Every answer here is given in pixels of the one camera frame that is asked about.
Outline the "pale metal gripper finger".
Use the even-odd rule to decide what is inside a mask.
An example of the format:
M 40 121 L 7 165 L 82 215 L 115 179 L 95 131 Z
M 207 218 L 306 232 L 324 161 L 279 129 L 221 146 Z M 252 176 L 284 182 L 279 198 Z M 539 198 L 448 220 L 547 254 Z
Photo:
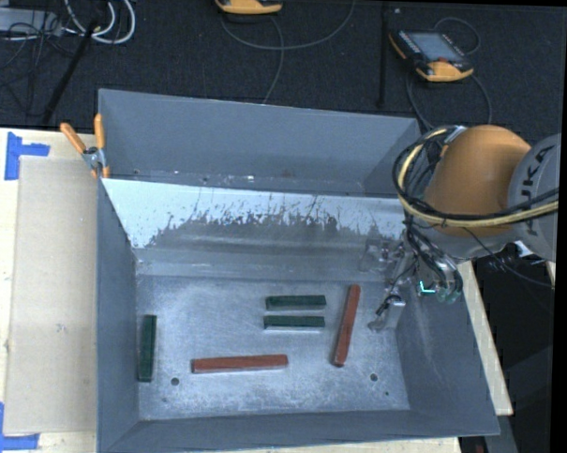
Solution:
M 375 319 L 367 327 L 372 332 L 395 328 L 405 308 L 406 302 L 399 295 L 389 295 L 384 298 L 376 311 Z
M 392 263 L 390 257 L 391 242 L 384 238 L 368 238 L 359 260 L 361 272 L 383 272 Z

